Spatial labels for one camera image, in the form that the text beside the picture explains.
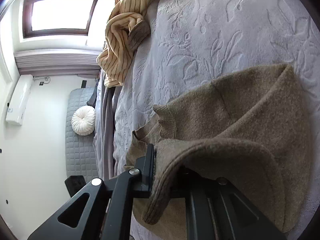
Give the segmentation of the olive brown knit sweater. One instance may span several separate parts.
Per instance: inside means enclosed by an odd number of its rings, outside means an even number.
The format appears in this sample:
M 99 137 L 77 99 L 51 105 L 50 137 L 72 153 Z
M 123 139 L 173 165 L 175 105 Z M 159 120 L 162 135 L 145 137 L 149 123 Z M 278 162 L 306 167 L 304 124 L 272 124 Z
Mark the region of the olive brown knit sweater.
M 287 64 L 252 67 L 213 80 L 166 105 L 132 132 L 127 166 L 156 150 L 149 199 L 133 203 L 137 222 L 162 239 L 186 239 L 185 205 L 169 199 L 179 167 L 227 178 L 281 232 L 296 224 L 312 159 L 300 84 Z

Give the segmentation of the grey quilted headboard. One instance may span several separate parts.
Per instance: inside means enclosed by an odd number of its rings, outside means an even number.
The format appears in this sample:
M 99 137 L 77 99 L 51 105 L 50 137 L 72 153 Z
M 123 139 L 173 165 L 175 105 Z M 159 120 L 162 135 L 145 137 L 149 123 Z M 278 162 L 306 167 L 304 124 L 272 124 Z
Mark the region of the grey quilted headboard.
M 67 176 L 83 176 L 88 182 L 98 176 L 95 151 L 93 147 L 94 133 L 87 136 L 76 134 L 72 129 L 72 116 L 77 109 L 87 105 L 94 92 L 93 87 L 78 88 L 71 91 L 66 113 L 65 155 Z

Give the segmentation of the white round pleated cushion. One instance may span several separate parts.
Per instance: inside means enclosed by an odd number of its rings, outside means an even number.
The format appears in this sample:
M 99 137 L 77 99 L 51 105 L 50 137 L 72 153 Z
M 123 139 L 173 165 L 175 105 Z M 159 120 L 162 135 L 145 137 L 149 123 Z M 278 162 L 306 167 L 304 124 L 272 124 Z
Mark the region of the white round pleated cushion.
M 71 119 L 73 131 L 81 136 L 93 133 L 95 129 L 95 109 L 92 106 L 82 106 L 77 109 Z

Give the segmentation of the dark garment near headboard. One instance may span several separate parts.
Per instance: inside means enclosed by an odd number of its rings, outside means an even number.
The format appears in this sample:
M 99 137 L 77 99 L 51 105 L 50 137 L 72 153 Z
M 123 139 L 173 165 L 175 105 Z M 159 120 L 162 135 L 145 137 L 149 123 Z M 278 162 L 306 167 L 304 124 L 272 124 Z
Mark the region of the dark garment near headboard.
M 91 95 L 90 99 L 87 101 L 87 105 L 95 108 L 96 101 L 97 101 L 97 87 L 98 85 L 95 86 L 93 90 L 93 94 Z

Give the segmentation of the white air conditioner unit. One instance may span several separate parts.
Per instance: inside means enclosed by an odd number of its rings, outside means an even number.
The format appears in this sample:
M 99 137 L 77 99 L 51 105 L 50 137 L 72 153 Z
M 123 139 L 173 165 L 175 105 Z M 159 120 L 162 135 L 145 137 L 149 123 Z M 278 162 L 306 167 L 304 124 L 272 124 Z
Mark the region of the white air conditioner unit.
M 21 75 L 12 94 L 7 110 L 6 122 L 11 125 L 22 126 L 24 112 L 33 84 L 32 75 Z

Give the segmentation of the grey bed sheet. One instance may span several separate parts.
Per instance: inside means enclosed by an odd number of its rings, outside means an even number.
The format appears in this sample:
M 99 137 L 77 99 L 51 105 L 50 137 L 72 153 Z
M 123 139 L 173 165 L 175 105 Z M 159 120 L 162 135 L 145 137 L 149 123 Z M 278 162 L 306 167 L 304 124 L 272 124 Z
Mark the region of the grey bed sheet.
M 107 88 L 104 85 L 104 75 L 100 74 L 97 85 L 95 104 L 95 135 L 93 146 L 97 162 L 98 176 L 103 180 L 114 177 L 116 161 L 114 152 L 115 113 L 121 87 Z

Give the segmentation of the lavender embossed fleece blanket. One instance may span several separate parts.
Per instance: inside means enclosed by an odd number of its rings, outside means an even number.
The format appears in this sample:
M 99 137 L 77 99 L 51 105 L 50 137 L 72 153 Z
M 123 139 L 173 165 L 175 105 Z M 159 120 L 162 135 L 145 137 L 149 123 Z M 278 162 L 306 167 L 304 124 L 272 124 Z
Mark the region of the lavender embossed fleece blanket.
M 131 132 L 186 91 L 246 67 L 291 64 L 313 135 L 310 189 L 288 239 L 319 239 L 319 0 L 155 0 L 115 113 L 115 174 Z

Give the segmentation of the yellow striped garment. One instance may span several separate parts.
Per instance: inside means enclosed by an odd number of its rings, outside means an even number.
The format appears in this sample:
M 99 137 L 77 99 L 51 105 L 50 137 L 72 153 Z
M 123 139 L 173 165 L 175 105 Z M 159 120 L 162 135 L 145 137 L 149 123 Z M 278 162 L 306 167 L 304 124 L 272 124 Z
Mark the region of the yellow striped garment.
M 150 26 L 144 16 L 153 1 L 115 0 L 105 28 L 105 46 L 97 57 L 106 87 L 123 85 L 135 51 L 150 34 Z

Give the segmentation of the grey curtain rail pelmet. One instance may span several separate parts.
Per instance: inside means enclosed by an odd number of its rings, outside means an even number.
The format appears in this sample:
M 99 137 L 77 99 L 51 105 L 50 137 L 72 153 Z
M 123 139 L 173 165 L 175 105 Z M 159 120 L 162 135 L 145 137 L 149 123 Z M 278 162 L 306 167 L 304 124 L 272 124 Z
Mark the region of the grey curtain rail pelmet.
M 100 72 L 99 51 L 83 49 L 35 49 L 14 53 L 21 75 L 93 75 Z

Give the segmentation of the window with brown frame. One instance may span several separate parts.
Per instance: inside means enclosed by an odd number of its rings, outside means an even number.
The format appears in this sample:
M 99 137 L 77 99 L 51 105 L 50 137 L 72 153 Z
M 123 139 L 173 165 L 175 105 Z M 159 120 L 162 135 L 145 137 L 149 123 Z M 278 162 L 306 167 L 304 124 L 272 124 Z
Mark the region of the window with brown frame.
M 98 0 L 24 0 L 24 38 L 87 35 Z

